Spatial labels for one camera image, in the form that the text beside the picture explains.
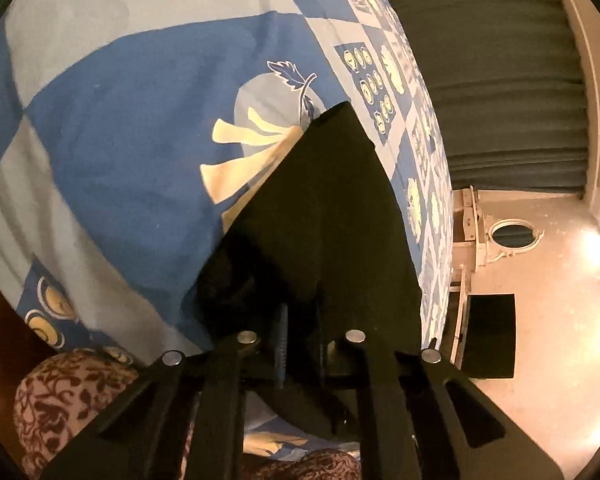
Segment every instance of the white wall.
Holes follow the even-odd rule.
[[[472,293],[516,295],[512,380],[478,386],[572,479],[600,446],[600,234],[574,197],[481,202],[545,230],[528,253],[479,267]]]

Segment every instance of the patterned bedspread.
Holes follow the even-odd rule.
[[[344,100],[404,215],[423,345],[440,341],[448,168],[387,0],[15,0],[0,21],[0,290],[60,351],[208,349],[183,298],[308,123]]]

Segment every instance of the screw head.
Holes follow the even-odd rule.
[[[365,340],[366,335],[362,330],[353,329],[349,330],[344,337],[351,343],[362,343]]]
[[[238,334],[238,343],[243,345],[255,343],[256,339],[258,339],[258,334],[252,332],[251,330],[243,330]]]
[[[184,356],[181,352],[178,352],[177,350],[169,350],[162,356],[162,362],[167,366],[175,366],[182,362],[183,357]]]
[[[442,356],[440,355],[440,352],[433,348],[427,348],[426,350],[423,350],[422,354],[420,355],[424,362],[430,363],[432,365],[442,361]]]

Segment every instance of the leaf print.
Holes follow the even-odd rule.
[[[305,95],[302,99],[302,104],[304,105],[304,110],[309,117],[309,122],[313,121],[315,119],[314,102],[311,101],[311,98],[308,95]]]
[[[290,61],[267,61],[267,66],[293,90],[299,90],[306,82],[300,75],[295,63]]]

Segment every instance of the blue bedspread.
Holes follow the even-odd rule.
[[[344,100],[404,215],[423,345],[440,341],[449,174],[387,0],[15,0],[0,21],[0,290],[60,351],[208,349],[185,294],[308,123]]]

